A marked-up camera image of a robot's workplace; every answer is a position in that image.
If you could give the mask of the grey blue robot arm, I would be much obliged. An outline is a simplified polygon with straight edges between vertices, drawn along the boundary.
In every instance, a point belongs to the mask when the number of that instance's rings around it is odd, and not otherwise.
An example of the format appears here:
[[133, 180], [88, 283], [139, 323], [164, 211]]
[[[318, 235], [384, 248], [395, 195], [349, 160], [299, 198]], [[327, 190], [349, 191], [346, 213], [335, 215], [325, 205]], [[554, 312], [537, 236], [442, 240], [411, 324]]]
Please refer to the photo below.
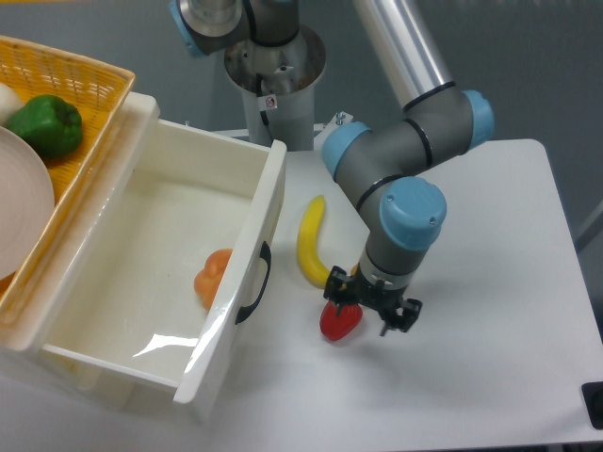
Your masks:
[[[422, 304], [404, 293], [447, 214], [442, 192], [421, 175], [489, 140], [495, 118], [479, 92], [457, 88], [415, 2], [357, 1], [354, 8], [403, 119], [381, 133], [352, 121], [325, 134], [322, 161], [368, 237], [354, 273], [320, 270], [314, 283], [337, 312], [366, 307], [386, 331], [408, 331]], [[223, 52], [252, 143], [311, 147], [326, 51], [300, 22], [297, 2], [173, 1], [170, 11], [190, 53]]]

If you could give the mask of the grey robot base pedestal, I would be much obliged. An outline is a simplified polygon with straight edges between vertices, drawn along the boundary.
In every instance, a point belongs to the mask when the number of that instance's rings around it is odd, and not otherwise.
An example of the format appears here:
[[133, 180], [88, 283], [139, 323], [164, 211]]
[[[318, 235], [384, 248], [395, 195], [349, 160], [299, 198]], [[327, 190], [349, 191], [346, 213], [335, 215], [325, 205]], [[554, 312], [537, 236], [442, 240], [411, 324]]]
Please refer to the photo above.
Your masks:
[[302, 25], [279, 47], [251, 40], [225, 50], [225, 71], [238, 88], [249, 141], [282, 141], [290, 151], [314, 147], [315, 86], [324, 73], [326, 50], [319, 35]]

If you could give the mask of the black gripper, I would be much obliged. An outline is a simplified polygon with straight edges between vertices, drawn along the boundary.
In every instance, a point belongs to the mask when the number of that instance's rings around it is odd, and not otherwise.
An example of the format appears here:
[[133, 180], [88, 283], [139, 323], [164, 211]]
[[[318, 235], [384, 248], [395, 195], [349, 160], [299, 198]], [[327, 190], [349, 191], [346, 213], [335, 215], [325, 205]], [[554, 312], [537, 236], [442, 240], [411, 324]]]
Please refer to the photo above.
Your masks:
[[377, 312], [383, 321], [380, 336], [385, 336], [388, 331], [407, 332], [420, 316], [422, 302], [402, 298], [405, 289], [405, 286], [392, 287], [386, 280], [371, 282], [360, 271], [349, 276], [343, 268], [333, 266], [323, 297], [335, 306], [336, 316], [353, 303]]

